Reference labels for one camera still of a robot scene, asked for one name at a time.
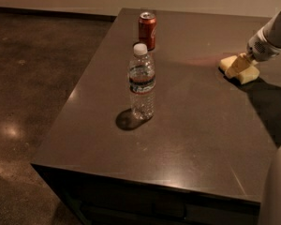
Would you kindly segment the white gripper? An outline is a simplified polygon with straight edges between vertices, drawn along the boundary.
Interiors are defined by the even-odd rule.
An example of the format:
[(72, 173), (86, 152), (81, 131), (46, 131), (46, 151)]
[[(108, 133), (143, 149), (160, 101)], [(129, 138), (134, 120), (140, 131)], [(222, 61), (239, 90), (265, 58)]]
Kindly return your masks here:
[(281, 53), (281, 48), (273, 45), (263, 33), (263, 29), (251, 37), (246, 45), (246, 53), (239, 54), (225, 71), (227, 78), (232, 79), (238, 76), (247, 68), (254, 66), (255, 61), (265, 62)]

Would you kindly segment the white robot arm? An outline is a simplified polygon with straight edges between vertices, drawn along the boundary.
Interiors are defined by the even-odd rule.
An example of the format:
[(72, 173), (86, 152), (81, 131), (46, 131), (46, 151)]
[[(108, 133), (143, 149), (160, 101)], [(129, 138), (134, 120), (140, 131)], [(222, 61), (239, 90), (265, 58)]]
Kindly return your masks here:
[(281, 10), (248, 40), (245, 53), (236, 56), (228, 66), (225, 61), (229, 61), (229, 58), (222, 59), (219, 67), (228, 79), (232, 79), (248, 69), (254, 70), (257, 63), (268, 61), (280, 53)]

